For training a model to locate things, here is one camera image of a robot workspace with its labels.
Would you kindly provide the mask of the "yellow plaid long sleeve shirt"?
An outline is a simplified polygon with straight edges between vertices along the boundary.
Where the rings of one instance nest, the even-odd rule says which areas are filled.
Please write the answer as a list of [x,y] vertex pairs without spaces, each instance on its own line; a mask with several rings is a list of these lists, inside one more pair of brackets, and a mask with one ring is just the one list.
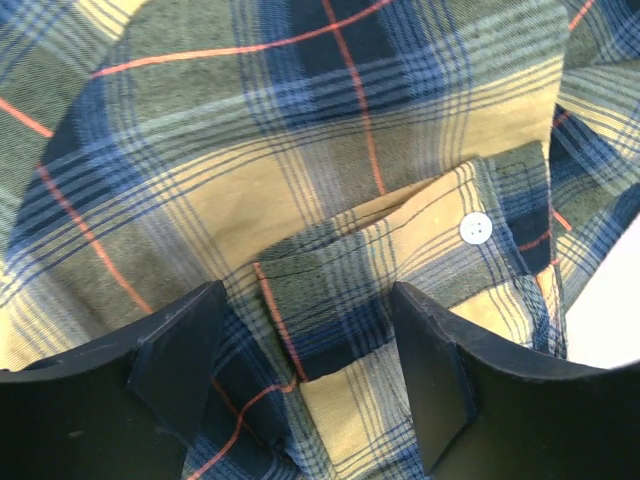
[[635,1],[5,1],[1,365],[207,281],[185,479],[420,479],[388,299],[565,358],[639,213]]

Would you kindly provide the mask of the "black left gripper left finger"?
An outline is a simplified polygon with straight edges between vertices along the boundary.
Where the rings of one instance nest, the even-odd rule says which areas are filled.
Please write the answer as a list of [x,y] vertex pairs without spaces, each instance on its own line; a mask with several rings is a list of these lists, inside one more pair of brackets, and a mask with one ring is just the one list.
[[4,479],[178,479],[221,339],[219,282],[130,325],[1,373]]

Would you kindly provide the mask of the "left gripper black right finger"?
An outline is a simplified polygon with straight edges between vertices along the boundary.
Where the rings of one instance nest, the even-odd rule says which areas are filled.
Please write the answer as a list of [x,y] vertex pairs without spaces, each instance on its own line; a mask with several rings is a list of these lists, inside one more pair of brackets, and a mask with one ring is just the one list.
[[506,340],[407,283],[392,321],[432,479],[635,479],[639,367],[604,370]]

